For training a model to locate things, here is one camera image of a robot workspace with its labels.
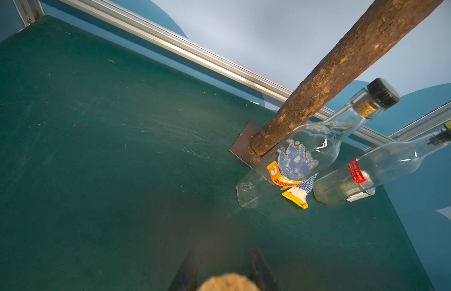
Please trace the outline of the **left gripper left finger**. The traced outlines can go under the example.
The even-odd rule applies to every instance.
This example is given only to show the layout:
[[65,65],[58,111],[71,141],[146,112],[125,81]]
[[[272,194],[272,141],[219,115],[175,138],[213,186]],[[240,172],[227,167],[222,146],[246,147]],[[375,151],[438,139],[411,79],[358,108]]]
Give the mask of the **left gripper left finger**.
[[168,291],[195,291],[198,284],[198,260],[190,250],[177,271]]

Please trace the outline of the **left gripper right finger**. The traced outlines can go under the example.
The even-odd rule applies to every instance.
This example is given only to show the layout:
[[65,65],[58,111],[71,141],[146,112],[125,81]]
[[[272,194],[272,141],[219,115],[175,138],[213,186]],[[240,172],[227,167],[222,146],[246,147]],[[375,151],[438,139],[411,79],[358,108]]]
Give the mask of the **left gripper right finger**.
[[250,279],[261,291],[279,291],[276,281],[258,247],[250,249]]

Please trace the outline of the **clear bottle with cork stopper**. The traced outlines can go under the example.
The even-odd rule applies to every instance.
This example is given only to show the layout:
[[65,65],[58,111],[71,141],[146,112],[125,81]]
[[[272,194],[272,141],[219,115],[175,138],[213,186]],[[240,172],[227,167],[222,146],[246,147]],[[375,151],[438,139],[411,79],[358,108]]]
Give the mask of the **clear bottle with cork stopper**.
[[236,273],[212,276],[201,284],[198,291],[260,291],[246,276]]

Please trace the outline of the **clear bottle with black cap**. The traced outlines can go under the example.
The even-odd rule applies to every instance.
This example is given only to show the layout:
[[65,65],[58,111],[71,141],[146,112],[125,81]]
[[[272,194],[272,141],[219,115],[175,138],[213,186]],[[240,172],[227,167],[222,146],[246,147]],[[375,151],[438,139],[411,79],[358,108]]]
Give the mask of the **clear bottle with black cap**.
[[278,167],[278,149],[286,148],[290,139],[299,141],[319,161],[310,176],[331,166],[341,143],[365,122],[375,119],[400,100],[396,90],[377,78],[351,97],[350,101],[324,121],[303,124],[267,152],[236,185],[238,203],[243,208],[257,208],[267,200],[299,184],[286,180]]

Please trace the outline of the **tall clear bottle gold stopper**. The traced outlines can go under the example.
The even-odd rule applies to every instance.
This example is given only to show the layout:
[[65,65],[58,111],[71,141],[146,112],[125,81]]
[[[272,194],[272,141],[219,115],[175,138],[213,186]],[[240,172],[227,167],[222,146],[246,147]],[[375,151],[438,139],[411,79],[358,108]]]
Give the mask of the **tall clear bottle gold stopper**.
[[344,200],[347,191],[354,188],[369,189],[402,178],[416,171],[427,156],[449,145],[451,121],[445,123],[443,129],[424,137],[384,144],[317,179],[314,197],[330,205]]

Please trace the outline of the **blue dotted white work glove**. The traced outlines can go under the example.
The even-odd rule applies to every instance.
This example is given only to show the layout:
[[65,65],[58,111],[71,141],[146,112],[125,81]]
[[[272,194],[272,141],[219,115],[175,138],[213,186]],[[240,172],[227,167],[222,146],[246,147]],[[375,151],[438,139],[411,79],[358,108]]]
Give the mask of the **blue dotted white work glove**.
[[313,190],[317,174],[310,176],[312,170],[319,164],[311,153],[299,141],[290,139],[286,148],[278,149],[278,167],[286,180],[299,182],[298,185],[284,191],[282,196],[294,202],[297,206],[307,209],[307,195]]

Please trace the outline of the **small metal tin can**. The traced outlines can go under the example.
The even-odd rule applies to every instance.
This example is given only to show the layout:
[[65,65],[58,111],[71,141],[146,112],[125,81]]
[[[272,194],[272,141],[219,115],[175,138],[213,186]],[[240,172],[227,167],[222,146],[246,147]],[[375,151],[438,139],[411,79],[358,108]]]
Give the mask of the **small metal tin can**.
[[347,202],[354,202],[363,198],[373,196],[375,192],[376,192],[375,187],[362,190],[359,188],[354,188],[352,190],[347,191],[347,195],[344,200]]

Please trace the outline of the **pink cherry blossom tree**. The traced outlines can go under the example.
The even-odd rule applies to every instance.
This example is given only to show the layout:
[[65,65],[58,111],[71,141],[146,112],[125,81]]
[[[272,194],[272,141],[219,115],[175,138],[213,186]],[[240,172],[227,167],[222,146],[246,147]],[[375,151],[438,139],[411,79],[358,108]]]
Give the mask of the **pink cherry blossom tree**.
[[248,154],[262,157],[305,124],[440,4],[441,0],[374,1],[266,126],[251,137]]

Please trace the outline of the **tree metal base plate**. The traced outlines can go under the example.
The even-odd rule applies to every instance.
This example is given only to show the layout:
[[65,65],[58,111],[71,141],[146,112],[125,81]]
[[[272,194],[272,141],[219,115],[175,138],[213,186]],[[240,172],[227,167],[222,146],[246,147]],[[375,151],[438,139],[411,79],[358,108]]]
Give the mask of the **tree metal base plate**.
[[229,149],[230,153],[251,169],[257,166],[262,160],[262,156],[253,150],[251,146],[253,137],[260,130],[261,128],[253,121],[249,121]]

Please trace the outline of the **aluminium back frame bar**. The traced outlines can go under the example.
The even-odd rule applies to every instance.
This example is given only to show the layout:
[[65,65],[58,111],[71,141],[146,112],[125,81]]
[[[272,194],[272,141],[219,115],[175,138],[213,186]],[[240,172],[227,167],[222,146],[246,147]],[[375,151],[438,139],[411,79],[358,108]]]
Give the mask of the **aluminium back frame bar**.
[[[370,1],[16,1],[24,27],[51,15],[277,111]],[[352,136],[408,141],[451,120],[451,1],[445,1],[316,115],[324,120],[375,78],[401,102]]]

